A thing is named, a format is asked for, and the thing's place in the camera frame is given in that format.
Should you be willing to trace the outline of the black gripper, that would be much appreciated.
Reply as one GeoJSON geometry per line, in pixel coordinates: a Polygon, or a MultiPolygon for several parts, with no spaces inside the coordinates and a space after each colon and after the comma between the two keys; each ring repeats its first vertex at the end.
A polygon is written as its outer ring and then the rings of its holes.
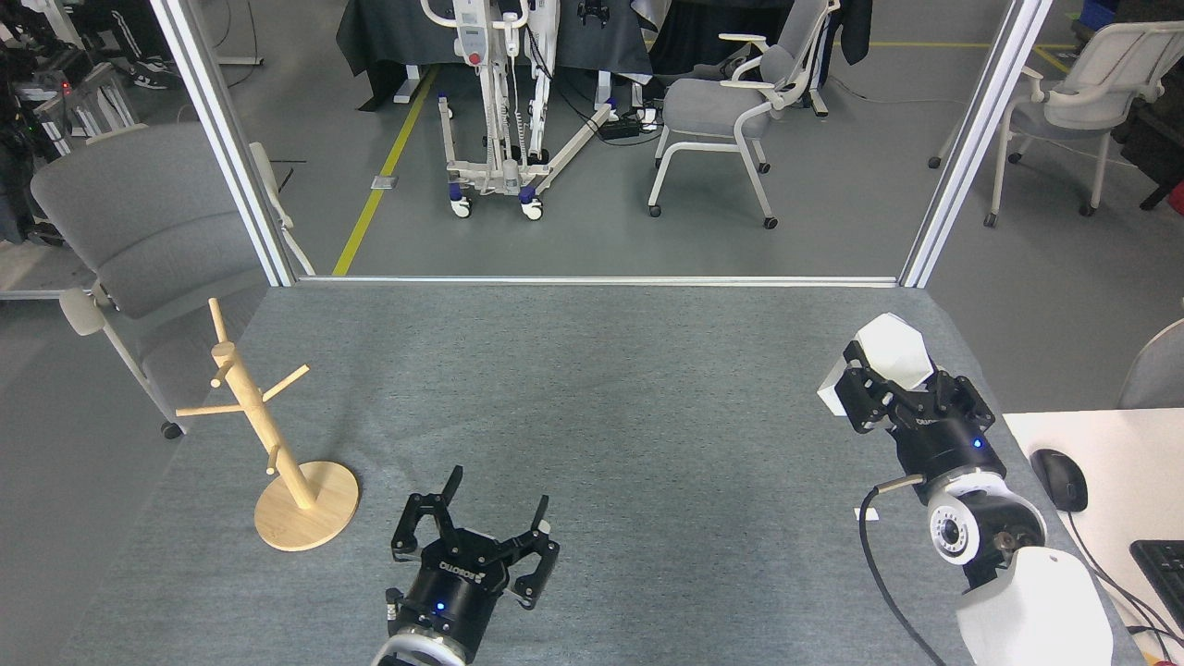
{"type": "Polygon", "coordinates": [[[538,555],[532,574],[511,583],[511,594],[525,610],[533,610],[555,566],[560,545],[551,540],[546,521],[549,497],[541,497],[530,527],[504,542],[455,527],[450,502],[461,487],[463,468],[455,465],[439,493],[412,493],[403,507],[390,551],[395,561],[418,552],[416,536],[422,518],[432,517],[440,539],[420,555],[419,572],[408,593],[388,589],[388,662],[471,662],[485,638],[493,611],[506,589],[509,566],[538,555]]]}
{"type": "Polygon", "coordinates": [[[1006,476],[1005,465],[985,431],[993,410],[969,376],[938,370],[926,380],[929,395],[899,396],[905,388],[871,369],[860,342],[847,344],[842,370],[842,408],[860,434],[870,433],[884,416],[892,418],[892,438],[906,475],[933,481],[948,473],[974,468],[1006,476]]]}

